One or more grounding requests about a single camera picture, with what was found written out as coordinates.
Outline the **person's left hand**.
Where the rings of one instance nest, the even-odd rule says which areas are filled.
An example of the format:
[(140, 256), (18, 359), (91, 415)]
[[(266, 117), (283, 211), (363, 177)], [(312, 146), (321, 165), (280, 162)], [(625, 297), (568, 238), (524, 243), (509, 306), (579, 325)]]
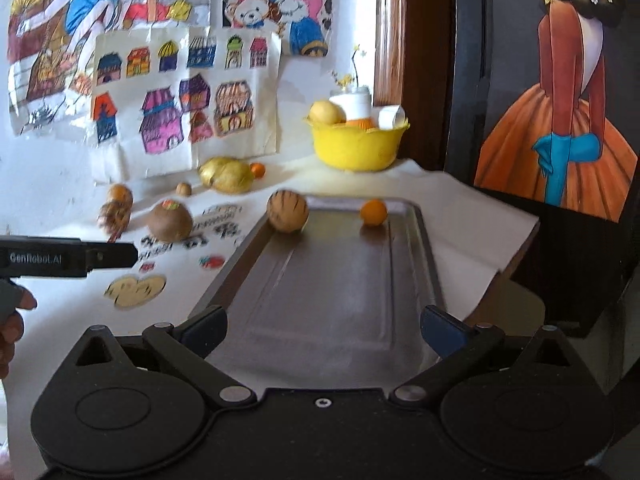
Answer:
[(21, 310), (37, 307), (37, 300), (30, 290), (11, 281), (1, 280), (1, 379), (9, 375), (14, 358), (15, 345), (24, 335)]

